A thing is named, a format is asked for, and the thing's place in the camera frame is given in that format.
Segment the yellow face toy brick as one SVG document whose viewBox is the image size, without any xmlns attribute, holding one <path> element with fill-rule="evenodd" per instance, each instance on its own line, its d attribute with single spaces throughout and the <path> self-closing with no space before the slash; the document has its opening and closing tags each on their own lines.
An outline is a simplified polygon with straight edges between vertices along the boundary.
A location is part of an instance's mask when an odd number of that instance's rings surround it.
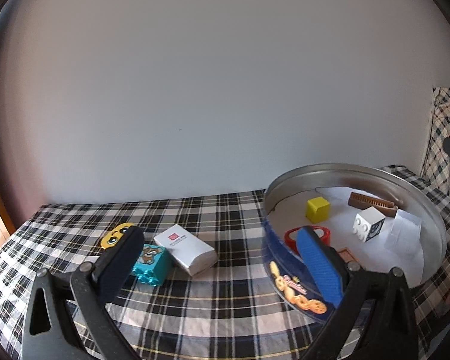
<svg viewBox="0 0 450 360">
<path fill-rule="evenodd" d="M 112 230 L 108 231 L 100 241 L 100 247 L 103 250 L 114 247 L 127 232 L 128 228 L 133 227 L 133 223 L 121 223 Z"/>
</svg>

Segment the teal bear toy brick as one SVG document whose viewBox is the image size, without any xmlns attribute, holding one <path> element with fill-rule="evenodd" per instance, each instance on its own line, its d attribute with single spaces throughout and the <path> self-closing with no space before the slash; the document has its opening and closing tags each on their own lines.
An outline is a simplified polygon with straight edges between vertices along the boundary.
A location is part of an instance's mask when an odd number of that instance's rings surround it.
<svg viewBox="0 0 450 360">
<path fill-rule="evenodd" d="M 144 244 L 131 274 L 142 284 L 161 286 L 171 268 L 170 253 L 162 246 Z"/>
</svg>

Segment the white cardboard box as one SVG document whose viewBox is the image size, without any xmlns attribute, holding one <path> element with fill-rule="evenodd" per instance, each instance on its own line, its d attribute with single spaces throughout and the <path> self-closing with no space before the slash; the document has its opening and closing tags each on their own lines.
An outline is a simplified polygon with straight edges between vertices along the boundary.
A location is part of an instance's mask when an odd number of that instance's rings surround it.
<svg viewBox="0 0 450 360">
<path fill-rule="evenodd" d="M 212 246 L 178 224 L 157 234 L 153 240 L 165 248 L 190 276 L 201 274 L 218 261 L 218 255 Z"/>
</svg>

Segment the brown wooden card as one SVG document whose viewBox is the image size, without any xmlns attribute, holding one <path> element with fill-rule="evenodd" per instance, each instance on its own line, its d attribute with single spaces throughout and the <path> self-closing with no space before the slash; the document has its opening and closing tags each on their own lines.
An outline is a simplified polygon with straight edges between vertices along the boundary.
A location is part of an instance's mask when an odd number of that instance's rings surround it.
<svg viewBox="0 0 450 360">
<path fill-rule="evenodd" d="M 337 264 L 349 272 L 358 272 L 362 265 L 348 248 L 337 250 Z"/>
</svg>

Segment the white paper liner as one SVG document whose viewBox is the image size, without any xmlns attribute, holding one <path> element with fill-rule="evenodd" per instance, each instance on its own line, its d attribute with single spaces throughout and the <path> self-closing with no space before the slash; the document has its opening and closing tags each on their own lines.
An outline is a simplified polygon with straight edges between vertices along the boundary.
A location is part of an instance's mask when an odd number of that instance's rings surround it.
<svg viewBox="0 0 450 360">
<path fill-rule="evenodd" d="M 305 217 L 306 203 L 313 197 L 324 197 L 330 203 L 327 220 L 319 225 L 330 233 L 330 244 L 336 250 L 347 249 L 366 269 L 374 272 L 388 272 L 392 267 L 400 267 L 410 287 L 418 286 L 424 270 L 424 252 L 421 246 L 415 254 L 407 253 L 405 248 L 388 238 L 394 219 L 385 219 L 384 227 L 378 236 L 362 242 L 352 233 L 353 221 L 359 210 L 348 205 L 348 198 L 354 190 L 348 187 L 309 189 L 277 203 L 269 213 L 269 221 L 275 232 L 283 237 L 286 231 L 309 225 Z"/>
</svg>

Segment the white toy brick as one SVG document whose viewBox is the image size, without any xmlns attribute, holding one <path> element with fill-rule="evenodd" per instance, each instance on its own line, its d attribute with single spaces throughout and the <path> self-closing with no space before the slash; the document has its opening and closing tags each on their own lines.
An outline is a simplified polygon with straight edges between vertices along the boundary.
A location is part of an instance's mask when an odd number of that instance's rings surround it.
<svg viewBox="0 0 450 360">
<path fill-rule="evenodd" d="M 360 242 L 368 242 L 380 234 L 385 223 L 385 215 L 374 207 L 369 207 L 356 214 L 352 232 Z"/>
</svg>

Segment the red tape roll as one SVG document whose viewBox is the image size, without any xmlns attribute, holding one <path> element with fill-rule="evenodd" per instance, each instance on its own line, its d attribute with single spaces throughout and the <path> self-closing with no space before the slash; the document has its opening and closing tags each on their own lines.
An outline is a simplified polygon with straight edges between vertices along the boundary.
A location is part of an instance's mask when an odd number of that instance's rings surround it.
<svg viewBox="0 0 450 360">
<path fill-rule="evenodd" d="M 315 234 L 319 237 L 320 241 L 325 245 L 330 245 L 330 238 L 331 238 L 331 232 L 328 228 L 317 226 L 317 225 L 310 225 L 310 228 L 312 228 L 315 232 Z M 291 249 L 295 254 L 298 254 L 297 249 L 297 233 L 301 228 L 293 228 L 284 234 L 284 241 L 287 247 Z"/>
</svg>

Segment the round metal cookie tin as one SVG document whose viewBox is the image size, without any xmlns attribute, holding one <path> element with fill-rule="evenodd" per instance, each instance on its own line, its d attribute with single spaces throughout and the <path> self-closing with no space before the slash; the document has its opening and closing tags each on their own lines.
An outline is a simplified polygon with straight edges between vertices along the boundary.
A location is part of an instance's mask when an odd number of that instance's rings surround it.
<svg viewBox="0 0 450 360">
<path fill-rule="evenodd" d="M 275 291 L 299 313 L 325 323 L 335 309 L 300 253 L 297 234 L 311 227 L 347 262 L 368 271 L 401 268 L 411 290 L 435 275 L 446 253 L 446 227 L 430 197 L 397 169 L 346 163 L 303 166 L 283 174 L 263 200 L 263 259 Z"/>
</svg>

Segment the brown wooden comb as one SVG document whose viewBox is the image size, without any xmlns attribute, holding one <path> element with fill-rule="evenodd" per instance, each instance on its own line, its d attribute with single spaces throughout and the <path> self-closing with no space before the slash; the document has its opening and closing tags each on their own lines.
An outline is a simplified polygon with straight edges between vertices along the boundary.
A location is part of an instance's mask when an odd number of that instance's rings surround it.
<svg viewBox="0 0 450 360">
<path fill-rule="evenodd" d="M 394 218 L 398 212 L 398 206 L 394 202 L 356 192 L 352 192 L 349 195 L 348 205 L 360 210 L 374 207 L 377 211 L 390 218 Z"/>
</svg>

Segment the yellow wooden cube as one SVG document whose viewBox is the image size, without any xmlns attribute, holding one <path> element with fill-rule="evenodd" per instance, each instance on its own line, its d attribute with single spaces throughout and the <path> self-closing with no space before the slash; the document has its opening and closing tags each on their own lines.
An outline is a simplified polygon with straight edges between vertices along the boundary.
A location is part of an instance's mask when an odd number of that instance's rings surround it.
<svg viewBox="0 0 450 360">
<path fill-rule="evenodd" d="M 328 219 L 330 202 L 324 197 L 314 197 L 307 201 L 305 217 L 312 223 L 317 224 Z"/>
</svg>

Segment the black white plaid tablecloth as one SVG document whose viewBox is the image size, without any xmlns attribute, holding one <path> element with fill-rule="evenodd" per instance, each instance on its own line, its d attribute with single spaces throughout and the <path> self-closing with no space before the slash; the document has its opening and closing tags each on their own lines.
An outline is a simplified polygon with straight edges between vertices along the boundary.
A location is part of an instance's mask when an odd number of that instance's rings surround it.
<svg viewBox="0 0 450 360">
<path fill-rule="evenodd" d="M 0 348 L 19 359 L 27 300 L 42 267 L 74 270 L 122 221 L 152 237 L 181 224 L 218 250 L 198 278 L 173 269 L 163 286 L 129 280 L 108 309 L 146 359 L 298 359 L 320 326 L 287 306 L 262 260 L 262 191 L 103 205 L 44 205 L 0 250 Z"/>
</svg>

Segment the plaid pillow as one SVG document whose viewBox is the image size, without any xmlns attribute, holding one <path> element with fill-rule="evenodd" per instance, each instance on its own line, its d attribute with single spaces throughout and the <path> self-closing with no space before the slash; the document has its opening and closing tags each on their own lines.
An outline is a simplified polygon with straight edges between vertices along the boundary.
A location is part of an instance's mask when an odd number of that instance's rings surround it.
<svg viewBox="0 0 450 360">
<path fill-rule="evenodd" d="M 433 90 L 433 110 L 421 176 L 450 197 L 450 88 Z"/>
</svg>

